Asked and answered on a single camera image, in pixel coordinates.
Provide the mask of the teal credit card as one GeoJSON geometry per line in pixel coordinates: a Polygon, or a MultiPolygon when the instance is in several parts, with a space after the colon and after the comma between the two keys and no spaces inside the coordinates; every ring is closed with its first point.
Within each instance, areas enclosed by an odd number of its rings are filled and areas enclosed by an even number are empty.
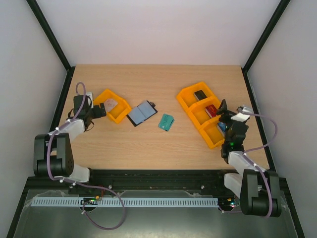
{"type": "Polygon", "coordinates": [[[170,123],[171,120],[173,120],[174,117],[168,114],[163,114],[162,118],[158,124],[159,128],[168,131],[168,125],[170,123]]]}
{"type": "Polygon", "coordinates": [[[175,122],[174,119],[170,121],[170,123],[168,125],[168,131],[170,131],[170,129],[171,129],[172,125],[174,124],[174,122],[175,122]]]}

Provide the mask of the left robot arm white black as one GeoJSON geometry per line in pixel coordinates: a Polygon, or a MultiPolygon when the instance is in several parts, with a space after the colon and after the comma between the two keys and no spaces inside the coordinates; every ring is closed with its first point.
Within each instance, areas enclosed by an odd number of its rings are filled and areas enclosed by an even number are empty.
{"type": "Polygon", "coordinates": [[[34,141],[33,170],[37,177],[49,177],[59,182],[88,182],[90,169],[75,164],[71,142],[89,131],[93,119],[106,116],[103,103],[93,105],[92,99],[86,95],[73,98],[73,108],[67,114],[66,122],[47,134],[40,134],[34,141]]]}

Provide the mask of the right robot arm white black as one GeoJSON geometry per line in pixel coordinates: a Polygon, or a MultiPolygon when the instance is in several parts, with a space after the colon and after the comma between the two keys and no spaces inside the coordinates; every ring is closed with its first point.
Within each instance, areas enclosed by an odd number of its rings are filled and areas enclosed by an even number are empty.
{"type": "Polygon", "coordinates": [[[244,215],[279,217],[282,207],[278,174],[262,168],[248,156],[251,149],[246,150],[243,146],[249,128],[247,120],[264,116],[243,106],[232,112],[225,100],[221,101],[216,113],[220,116],[219,121],[225,125],[221,157],[236,170],[217,180],[217,191],[221,194],[232,191],[239,199],[244,215]]]}

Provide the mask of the blue card in bin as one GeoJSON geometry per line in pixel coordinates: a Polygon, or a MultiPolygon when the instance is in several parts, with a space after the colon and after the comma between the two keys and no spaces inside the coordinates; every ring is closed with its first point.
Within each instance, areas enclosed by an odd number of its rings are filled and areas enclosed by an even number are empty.
{"type": "Polygon", "coordinates": [[[222,134],[222,136],[224,136],[225,132],[226,132],[226,124],[224,124],[222,122],[218,122],[217,123],[217,128],[220,131],[220,133],[222,134]]]}

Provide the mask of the red card in bin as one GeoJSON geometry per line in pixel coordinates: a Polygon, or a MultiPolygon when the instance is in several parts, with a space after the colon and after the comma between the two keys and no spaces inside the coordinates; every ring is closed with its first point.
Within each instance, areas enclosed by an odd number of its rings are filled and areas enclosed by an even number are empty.
{"type": "Polygon", "coordinates": [[[216,114],[217,108],[214,105],[209,105],[209,106],[205,107],[205,111],[210,118],[214,118],[217,116],[217,114],[216,114]]]}

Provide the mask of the small yellow bin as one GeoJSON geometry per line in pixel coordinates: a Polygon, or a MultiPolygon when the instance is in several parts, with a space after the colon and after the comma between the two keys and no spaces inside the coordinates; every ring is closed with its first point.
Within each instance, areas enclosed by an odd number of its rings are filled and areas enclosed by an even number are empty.
{"type": "Polygon", "coordinates": [[[132,110],[126,100],[109,89],[104,90],[97,98],[95,98],[93,104],[102,104],[105,106],[106,116],[116,124],[120,123],[132,110]]]}

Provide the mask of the yellow three-compartment bin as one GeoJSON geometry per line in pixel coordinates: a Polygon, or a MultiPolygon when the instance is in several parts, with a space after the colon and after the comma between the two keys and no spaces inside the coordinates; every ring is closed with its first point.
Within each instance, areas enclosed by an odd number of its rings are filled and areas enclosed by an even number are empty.
{"type": "Polygon", "coordinates": [[[213,149],[224,143],[224,136],[217,128],[220,116],[210,118],[205,111],[205,107],[209,105],[214,105],[218,109],[220,100],[204,82],[182,89],[176,99],[209,148],[213,149]],[[203,90],[206,99],[198,101],[195,98],[194,93],[199,90],[203,90]]]}

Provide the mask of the black item in bin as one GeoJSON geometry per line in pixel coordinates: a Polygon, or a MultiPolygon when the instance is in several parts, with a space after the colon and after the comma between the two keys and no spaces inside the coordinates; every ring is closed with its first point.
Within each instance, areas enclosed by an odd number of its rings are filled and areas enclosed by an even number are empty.
{"type": "Polygon", "coordinates": [[[201,100],[207,98],[207,96],[206,96],[206,94],[203,92],[203,90],[196,91],[196,92],[194,93],[194,96],[195,96],[195,98],[196,98],[198,101],[201,101],[201,100]]]}

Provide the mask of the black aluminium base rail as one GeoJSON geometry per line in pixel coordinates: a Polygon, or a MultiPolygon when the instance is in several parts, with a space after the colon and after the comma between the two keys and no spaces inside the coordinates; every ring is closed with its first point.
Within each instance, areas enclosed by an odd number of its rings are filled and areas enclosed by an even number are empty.
{"type": "MultiPolygon", "coordinates": [[[[201,195],[231,196],[224,186],[224,175],[235,170],[105,170],[90,169],[88,185],[102,186],[116,192],[128,190],[181,190],[201,195]]],[[[52,181],[48,177],[28,177],[23,193],[29,190],[70,190],[71,194],[97,194],[98,189],[52,181]]]]}

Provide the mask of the right black frame post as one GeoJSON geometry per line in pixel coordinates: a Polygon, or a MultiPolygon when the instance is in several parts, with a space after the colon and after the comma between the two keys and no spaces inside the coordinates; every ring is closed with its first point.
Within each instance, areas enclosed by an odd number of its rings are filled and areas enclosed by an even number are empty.
{"type": "Polygon", "coordinates": [[[256,58],[258,57],[259,53],[261,52],[262,48],[264,47],[265,43],[267,42],[268,38],[270,37],[271,33],[273,32],[275,26],[279,22],[290,2],[291,0],[281,0],[278,3],[274,13],[272,14],[250,56],[248,57],[244,67],[242,68],[242,72],[244,75],[246,75],[251,69],[253,63],[255,62],[256,58]]]}

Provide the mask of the black frame post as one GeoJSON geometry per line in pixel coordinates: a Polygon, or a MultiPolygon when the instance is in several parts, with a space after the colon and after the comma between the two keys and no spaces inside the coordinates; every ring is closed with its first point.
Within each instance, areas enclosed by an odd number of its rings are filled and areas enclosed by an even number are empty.
{"type": "Polygon", "coordinates": [[[246,75],[251,69],[253,63],[255,62],[256,58],[258,57],[259,53],[261,52],[262,48],[264,47],[265,43],[267,42],[268,38],[270,37],[271,33],[273,32],[275,26],[279,22],[290,2],[291,0],[281,0],[278,3],[274,13],[272,14],[250,56],[248,57],[244,67],[242,68],[242,72],[244,75],[246,75]]]}
{"type": "Polygon", "coordinates": [[[73,70],[73,67],[70,65],[68,59],[66,58],[65,53],[63,52],[57,38],[55,37],[55,34],[53,30],[51,29],[45,15],[43,14],[39,4],[36,0],[26,0],[28,3],[32,13],[36,17],[39,25],[41,26],[43,32],[45,33],[47,39],[49,40],[51,46],[53,47],[55,53],[57,54],[60,62],[62,63],[63,67],[67,72],[70,72],[73,70]]]}

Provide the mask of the left black frame post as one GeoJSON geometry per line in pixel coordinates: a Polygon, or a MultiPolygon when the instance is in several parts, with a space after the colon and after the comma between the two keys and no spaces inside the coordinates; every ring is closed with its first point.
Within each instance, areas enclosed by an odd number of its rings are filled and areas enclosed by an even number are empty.
{"type": "Polygon", "coordinates": [[[41,26],[43,32],[45,33],[47,39],[49,40],[51,46],[53,47],[55,53],[57,54],[60,62],[62,63],[63,67],[67,72],[70,72],[73,70],[73,67],[70,65],[68,59],[66,58],[65,53],[63,52],[57,38],[55,37],[55,34],[53,30],[51,29],[45,15],[43,14],[39,4],[36,0],[26,0],[28,3],[32,13],[36,17],[39,25],[41,26]]]}

